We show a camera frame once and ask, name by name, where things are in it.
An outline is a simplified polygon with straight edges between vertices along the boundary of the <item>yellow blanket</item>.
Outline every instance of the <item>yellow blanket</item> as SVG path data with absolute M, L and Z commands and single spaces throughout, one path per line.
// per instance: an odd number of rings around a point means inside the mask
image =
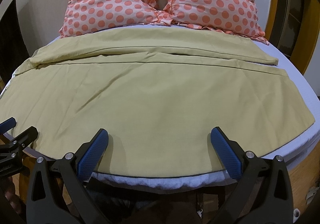
M 104 128 L 103 173 L 218 171 L 213 127 L 262 156 L 315 121 L 284 70 L 251 62 L 277 59 L 249 39 L 184 28 L 59 39 L 18 68 L 0 99 L 0 122 L 16 118 L 14 136 L 35 126 L 33 148 L 52 158 L 75 152 Z

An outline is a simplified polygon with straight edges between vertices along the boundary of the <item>mattress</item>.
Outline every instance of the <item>mattress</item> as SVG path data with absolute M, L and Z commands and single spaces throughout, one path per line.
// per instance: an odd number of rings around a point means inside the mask
M 143 25 L 136 25 L 131 27 L 136 28 L 142 26 Z M 290 170 L 299 164 L 312 151 L 320 139 L 320 102 L 304 77 L 279 50 L 272 45 L 267 46 L 259 42 L 255 42 L 255 44 L 265 53 L 279 59 L 278 67 L 287 71 L 290 79 L 297 86 L 307 107 L 316 120 L 315 123 L 300 136 L 264 157 L 272 159 L 275 155 L 281 155 L 284 157 L 287 167 Z M 149 191 L 159 194 L 182 192 L 204 186 L 221 186 L 234 182 L 234 180 L 229 177 L 227 171 L 180 178 L 132 178 L 97 172 L 94 172 L 92 176 L 115 187 Z

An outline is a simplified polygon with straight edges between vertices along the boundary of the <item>silver screw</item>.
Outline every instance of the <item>silver screw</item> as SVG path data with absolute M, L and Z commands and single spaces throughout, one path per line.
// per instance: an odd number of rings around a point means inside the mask
M 70 160 L 73 157 L 73 153 L 67 153 L 64 158 Z
M 254 153 L 251 152 L 251 151 L 246 152 L 245 155 L 246 155 L 248 158 L 254 158 Z
M 282 162 L 283 161 L 283 157 L 281 155 L 277 155 L 276 156 L 276 159 L 279 161 L 279 162 Z
M 43 157 L 42 156 L 38 157 L 37 158 L 37 163 L 42 163 L 42 162 L 43 162 Z

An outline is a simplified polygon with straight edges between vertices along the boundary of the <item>bed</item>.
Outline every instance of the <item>bed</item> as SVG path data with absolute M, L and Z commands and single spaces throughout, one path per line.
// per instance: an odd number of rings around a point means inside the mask
M 272 0 L 270 0 L 270 5 L 267 8 L 265 16 L 266 27 L 270 27 L 270 24 L 273 25 L 275 20 L 275 10 L 272 6 Z M 46 43 L 50 42 L 55 38 L 51 37 L 50 39 L 46 35 Z M 36 49 L 36 46 L 32 46 L 33 43 L 26 44 L 27 47 L 32 47 Z M 305 80 L 301 73 L 295 68 L 295 66 L 285 57 L 276 47 L 272 44 L 269 46 L 263 43 L 255 43 L 260 49 L 265 53 L 276 57 L 279 59 L 278 67 L 285 69 L 289 75 L 289 78 L 297 86 L 304 102 L 306 103 L 308 109 L 311 111 L 315 118 L 315 123 L 300 136 L 289 142 L 288 144 L 280 147 L 279 149 L 269 153 L 265 158 L 273 158 L 275 155 L 281 155 L 284 157 L 288 169 L 294 168 L 298 165 L 308 154 L 312 151 L 314 146 L 320 139 L 320 102 Z M 10 140 L 12 137 L 7 133 L 5 136 Z M 39 154 L 35 153 L 31 149 L 28 152 L 35 157 Z M 192 189 L 197 189 L 205 186 L 223 186 L 234 182 L 226 171 L 213 172 L 208 174 L 203 174 L 199 176 L 190 176 L 190 177 L 181 177 L 181 178 L 130 178 L 130 177 L 121 177 L 116 175 L 108 175 L 101 173 L 93 173 L 93 176 L 107 184 L 113 185 L 115 187 L 124 187 L 131 188 L 136 190 L 144 190 L 155 193 L 175 193 L 180 191 L 187 191 Z

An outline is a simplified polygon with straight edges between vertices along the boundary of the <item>blue gripper pad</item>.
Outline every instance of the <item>blue gripper pad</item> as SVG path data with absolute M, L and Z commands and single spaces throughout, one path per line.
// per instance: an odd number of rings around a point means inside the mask
M 216 127 L 212 129 L 210 138 L 213 148 L 220 157 L 229 176 L 232 179 L 240 180 L 242 177 L 242 163 Z
M 3 135 L 4 133 L 8 132 L 10 129 L 14 128 L 16 124 L 16 120 L 13 117 L 4 121 L 0 124 L 0 134 Z
M 109 142 L 108 132 L 102 130 L 77 166 L 77 177 L 80 181 L 88 180 L 98 164 Z

